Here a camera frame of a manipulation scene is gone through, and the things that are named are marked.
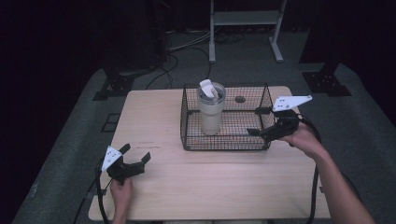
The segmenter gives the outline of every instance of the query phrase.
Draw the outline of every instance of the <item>human hand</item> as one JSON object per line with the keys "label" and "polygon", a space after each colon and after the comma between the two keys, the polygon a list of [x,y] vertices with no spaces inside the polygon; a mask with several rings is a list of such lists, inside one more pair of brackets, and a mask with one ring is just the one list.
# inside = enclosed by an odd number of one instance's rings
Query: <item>human hand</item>
{"label": "human hand", "polygon": [[297,131],[291,135],[284,136],[279,140],[286,141],[295,147],[299,148],[306,156],[314,159],[321,151],[325,150],[322,144],[318,141],[310,128],[301,123]]}
{"label": "human hand", "polygon": [[126,178],[122,185],[118,180],[112,180],[110,184],[111,195],[115,205],[115,214],[112,223],[125,223],[131,205],[133,182],[132,178]]}

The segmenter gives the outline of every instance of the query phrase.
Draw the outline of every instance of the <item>white cup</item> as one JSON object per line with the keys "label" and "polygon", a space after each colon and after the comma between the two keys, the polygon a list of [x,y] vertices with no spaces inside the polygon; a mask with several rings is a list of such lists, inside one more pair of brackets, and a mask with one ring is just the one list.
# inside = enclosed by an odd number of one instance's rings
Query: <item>white cup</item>
{"label": "white cup", "polygon": [[225,106],[225,88],[217,82],[212,83],[218,98],[207,97],[201,88],[197,90],[198,109],[201,117],[201,130],[204,134],[214,135],[220,130],[221,112]]}

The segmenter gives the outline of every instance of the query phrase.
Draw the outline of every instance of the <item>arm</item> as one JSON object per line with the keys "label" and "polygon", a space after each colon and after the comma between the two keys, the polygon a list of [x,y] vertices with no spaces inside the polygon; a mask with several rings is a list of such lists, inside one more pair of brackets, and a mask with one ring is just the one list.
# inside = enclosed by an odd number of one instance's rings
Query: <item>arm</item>
{"label": "arm", "polygon": [[132,178],[126,178],[124,184],[113,180],[110,185],[111,195],[115,204],[115,213],[112,224],[125,224],[132,198]]}
{"label": "arm", "polygon": [[300,123],[294,134],[280,140],[293,144],[315,161],[334,223],[375,223],[341,175],[330,154],[306,125]]}

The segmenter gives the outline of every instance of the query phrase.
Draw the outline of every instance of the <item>black wire basket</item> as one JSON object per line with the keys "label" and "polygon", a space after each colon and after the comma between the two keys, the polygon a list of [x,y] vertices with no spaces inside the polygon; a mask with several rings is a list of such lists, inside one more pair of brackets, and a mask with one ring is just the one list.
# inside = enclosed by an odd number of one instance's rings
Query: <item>black wire basket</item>
{"label": "black wire basket", "polygon": [[222,84],[226,89],[225,106],[221,113],[219,132],[206,135],[201,131],[195,84],[183,89],[180,116],[180,137],[186,150],[265,150],[270,143],[259,136],[248,134],[247,129],[264,130],[275,124],[269,111],[273,104],[266,83]]}

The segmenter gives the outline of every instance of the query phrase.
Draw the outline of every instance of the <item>gray carpet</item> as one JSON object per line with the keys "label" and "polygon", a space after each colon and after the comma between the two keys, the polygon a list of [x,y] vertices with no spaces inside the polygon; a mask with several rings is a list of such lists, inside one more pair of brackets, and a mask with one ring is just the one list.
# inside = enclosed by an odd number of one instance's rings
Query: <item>gray carpet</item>
{"label": "gray carpet", "polygon": [[[281,33],[278,44],[285,62],[277,63],[271,51],[270,34],[246,35],[233,44],[217,44],[217,62],[211,64],[209,78],[219,83],[267,82],[269,86],[288,86],[294,95],[312,94],[302,72],[318,71],[322,64],[298,64],[307,33]],[[197,35],[171,34],[172,46],[186,43]],[[207,44],[195,45],[207,52]],[[178,58],[175,69],[157,78],[148,88],[182,88],[185,83],[205,79],[209,63],[198,49],[173,53]],[[176,59],[163,64],[170,69]],[[143,90],[163,73],[138,77],[133,90]],[[358,188],[368,210],[377,223],[396,220],[396,130],[373,98],[364,89],[357,74],[342,64],[335,71],[339,81],[352,96],[329,97],[312,94],[313,101],[301,105],[300,111],[318,127],[324,146],[340,169]],[[105,154],[113,133],[103,133],[107,116],[120,113],[125,97],[106,101],[92,98],[106,80],[103,70],[92,74],[83,93],[64,125],[47,161],[15,217],[14,223],[72,223],[81,200],[94,179],[93,169]],[[98,223],[88,219],[91,197],[82,205],[78,223]],[[275,223],[304,223],[304,220],[276,220]],[[314,223],[331,223],[315,220]]]}

